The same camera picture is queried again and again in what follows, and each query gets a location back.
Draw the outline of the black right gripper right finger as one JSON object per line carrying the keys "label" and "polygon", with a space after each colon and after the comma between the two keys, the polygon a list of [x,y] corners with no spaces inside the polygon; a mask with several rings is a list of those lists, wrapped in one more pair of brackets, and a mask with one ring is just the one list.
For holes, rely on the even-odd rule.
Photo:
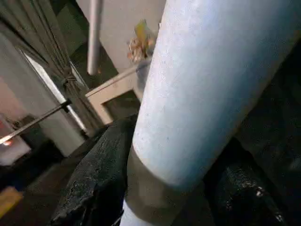
{"label": "black right gripper right finger", "polygon": [[217,226],[287,226],[287,208],[274,184],[237,139],[231,139],[203,178]]}

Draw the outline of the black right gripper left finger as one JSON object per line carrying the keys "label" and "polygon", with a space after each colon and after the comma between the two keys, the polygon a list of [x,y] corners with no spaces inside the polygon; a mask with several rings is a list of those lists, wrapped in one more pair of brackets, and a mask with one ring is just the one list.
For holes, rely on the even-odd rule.
{"label": "black right gripper left finger", "polygon": [[109,125],[72,173],[52,226],[118,226],[127,190],[127,160],[135,118]]}

